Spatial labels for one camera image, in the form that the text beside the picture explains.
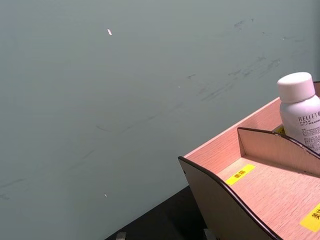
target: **yellow sticker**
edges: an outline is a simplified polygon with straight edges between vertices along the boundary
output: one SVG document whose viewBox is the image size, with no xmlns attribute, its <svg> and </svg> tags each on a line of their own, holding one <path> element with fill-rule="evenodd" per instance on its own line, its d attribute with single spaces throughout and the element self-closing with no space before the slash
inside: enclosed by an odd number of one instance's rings
<svg viewBox="0 0 320 240">
<path fill-rule="evenodd" d="M 273 130 L 274 132 L 278 133 L 278 134 L 283 134 L 286 135 L 285 132 L 285 128 L 283 125 L 278 126 L 275 130 Z"/>
<path fill-rule="evenodd" d="M 315 233 L 320 230 L 320 203 L 302 219 L 300 225 Z"/>
<path fill-rule="evenodd" d="M 250 173 L 255 168 L 252 164 L 245 165 L 240 171 L 235 173 L 232 177 L 228 178 L 225 182 L 229 185 L 233 185 L 242 179 L 245 175 Z"/>
</svg>

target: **wooden compartment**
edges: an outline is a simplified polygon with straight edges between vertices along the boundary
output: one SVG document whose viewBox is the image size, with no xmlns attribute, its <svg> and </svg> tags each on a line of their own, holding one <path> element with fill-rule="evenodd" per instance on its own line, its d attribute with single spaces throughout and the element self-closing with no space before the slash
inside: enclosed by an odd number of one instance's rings
<svg viewBox="0 0 320 240">
<path fill-rule="evenodd" d="M 273 131 L 279 106 L 277 98 L 179 157 L 220 240 L 320 240 L 320 156 Z"/>
</svg>

